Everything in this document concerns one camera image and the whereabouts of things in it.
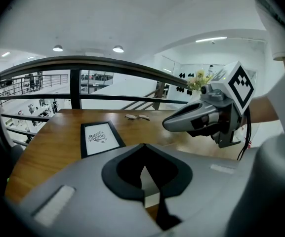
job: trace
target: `wooden table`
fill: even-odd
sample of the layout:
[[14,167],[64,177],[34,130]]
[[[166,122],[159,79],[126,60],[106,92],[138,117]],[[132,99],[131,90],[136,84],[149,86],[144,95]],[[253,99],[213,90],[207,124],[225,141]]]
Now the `wooden table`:
[[[33,187],[68,164],[81,159],[80,124],[111,120],[127,146],[158,144],[193,154],[236,159],[243,143],[220,149],[210,138],[191,137],[186,132],[169,132],[162,126],[173,111],[71,110],[61,109],[29,143],[14,167],[5,195],[19,202]],[[126,114],[145,114],[145,119],[128,120]]]

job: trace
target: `black cable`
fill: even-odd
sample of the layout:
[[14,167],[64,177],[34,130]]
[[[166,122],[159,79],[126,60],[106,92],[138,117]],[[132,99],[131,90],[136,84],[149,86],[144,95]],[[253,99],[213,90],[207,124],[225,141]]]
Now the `black cable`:
[[247,124],[247,128],[246,128],[246,137],[245,137],[245,144],[243,146],[243,148],[241,149],[237,160],[241,160],[242,156],[244,155],[246,149],[249,146],[249,141],[251,139],[251,132],[252,132],[252,126],[251,126],[251,115],[250,115],[250,109],[249,107],[246,109],[246,111],[244,112],[245,116],[246,116],[246,124]]

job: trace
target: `picture frame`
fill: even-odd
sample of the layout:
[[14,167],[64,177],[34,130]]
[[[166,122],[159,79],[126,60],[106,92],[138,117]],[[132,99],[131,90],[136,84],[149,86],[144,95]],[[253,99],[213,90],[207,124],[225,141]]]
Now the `picture frame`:
[[111,121],[81,124],[81,158],[125,146]]

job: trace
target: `railing post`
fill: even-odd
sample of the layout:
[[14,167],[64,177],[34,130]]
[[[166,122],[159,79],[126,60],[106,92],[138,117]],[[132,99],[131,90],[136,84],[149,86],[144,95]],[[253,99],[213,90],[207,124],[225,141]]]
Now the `railing post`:
[[22,88],[22,95],[23,95],[23,79],[22,78],[20,79],[20,86]]
[[89,71],[87,73],[87,93],[89,94]]
[[72,109],[82,109],[81,99],[81,70],[70,70],[70,95]]
[[[164,91],[164,86],[165,86],[165,82],[159,82],[159,84],[157,85],[157,91],[154,94],[155,98],[162,98],[163,96],[163,91]],[[152,107],[155,110],[158,110],[160,107],[160,103],[153,103]]]

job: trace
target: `fluorescent light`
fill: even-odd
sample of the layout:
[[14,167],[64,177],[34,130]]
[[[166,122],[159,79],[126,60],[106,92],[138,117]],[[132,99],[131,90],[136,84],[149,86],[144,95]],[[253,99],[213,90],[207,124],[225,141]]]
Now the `fluorescent light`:
[[168,72],[172,73],[172,71],[170,71],[170,70],[168,70],[168,69],[163,69],[163,70],[165,70],[165,71],[168,71]]
[[5,57],[5,56],[7,56],[7,55],[9,55],[9,54],[10,54],[10,52],[7,52],[7,53],[5,53],[5,54],[2,54],[1,57]]
[[123,47],[121,45],[116,45],[113,48],[113,51],[116,52],[116,53],[123,53]]
[[55,45],[52,50],[56,51],[56,52],[61,52],[61,51],[63,51],[63,48],[61,45]]
[[204,42],[204,41],[210,41],[210,40],[224,40],[227,37],[215,37],[215,38],[209,38],[209,39],[199,39],[196,42]]

